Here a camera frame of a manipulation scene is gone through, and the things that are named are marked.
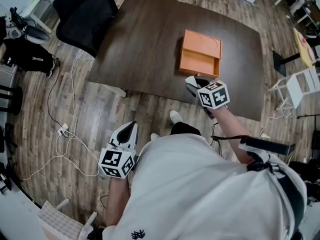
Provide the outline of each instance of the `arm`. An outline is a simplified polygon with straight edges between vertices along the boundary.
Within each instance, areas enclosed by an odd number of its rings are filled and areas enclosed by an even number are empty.
[[[108,204],[106,207],[106,226],[116,226],[130,198],[128,177],[111,178]]]
[[[217,119],[219,126],[226,137],[251,135],[251,133],[225,106],[217,109],[210,109],[210,112]],[[246,151],[238,148],[240,143],[239,139],[229,139],[228,141],[241,164],[250,164],[254,161],[254,159],[249,156]]]

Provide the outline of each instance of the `white chair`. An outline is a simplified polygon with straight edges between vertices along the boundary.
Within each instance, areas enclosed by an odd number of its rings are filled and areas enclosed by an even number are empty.
[[[309,91],[302,92],[300,84],[298,82],[297,76],[303,74],[308,85]],[[276,84],[269,89],[269,92],[278,91],[279,96],[281,98],[282,103],[276,108],[276,110],[285,110],[297,108],[303,99],[304,95],[312,94],[320,91],[320,81],[319,81],[320,73],[317,74],[316,68],[313,66],[311,68],[307,68],[298,73],[294,73],[287,77],[279,79]],[[286,84],[280,85],[282,81],[287,81]],[[281,89],[287,88],[289,96],[284,98]],[[285,106],[285,104],[289,103],[288,100],[291,98],[292,106]]]
[[[42,226],[45,236],[48,240],[86,240],[88,234],[93,231],[91,223],[97,216],[94,211],[85,225],[64,215],[61,210],[68,204],[67,198],[54,208],[46,201],[38,214],[39,223]]]

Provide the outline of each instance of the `orange box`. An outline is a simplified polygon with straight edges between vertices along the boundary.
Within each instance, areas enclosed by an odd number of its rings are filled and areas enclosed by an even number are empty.
[[[186,30],[183,39],[179,71],[209,78],[220,76],[222,41]]]

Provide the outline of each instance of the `power strip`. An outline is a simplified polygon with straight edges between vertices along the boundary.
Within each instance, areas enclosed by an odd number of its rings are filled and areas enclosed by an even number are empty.
[[[65,133],[66,133],[66,131],[68,131],[68,130],[69,130],[69,125],[65,122],[65,123],[62,125],[62,127],[60,127],[60,129],[58,130],[58,134],[59,134],[60,136],[62,136],[62,135],[65,136]]]

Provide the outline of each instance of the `wooden table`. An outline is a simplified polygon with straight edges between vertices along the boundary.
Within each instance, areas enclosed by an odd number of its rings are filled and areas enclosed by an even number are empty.
[[[195,5],[173,0],[125,0],[95,58],[88,80],[196,104],[178,71],[186,29],[222,40],[220,80],[237,116],[260,121],[264,71],[260,35]]]

